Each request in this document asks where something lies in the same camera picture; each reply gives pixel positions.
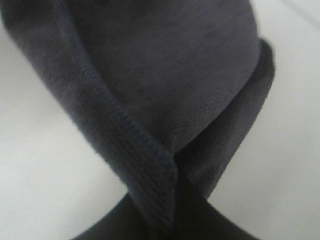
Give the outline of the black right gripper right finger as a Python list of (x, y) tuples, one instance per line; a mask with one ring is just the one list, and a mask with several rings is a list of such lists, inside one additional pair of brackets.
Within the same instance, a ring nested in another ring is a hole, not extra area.
[(172, 239), (255, 240), (256, 237), (218, 212), (180, 172)]

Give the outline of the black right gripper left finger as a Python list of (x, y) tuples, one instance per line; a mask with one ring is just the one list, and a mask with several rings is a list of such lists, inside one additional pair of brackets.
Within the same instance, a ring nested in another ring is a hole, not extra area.
[(171, 240), (148, 226), (132, 199), (126, 195), (116, 207), (75, 240)]

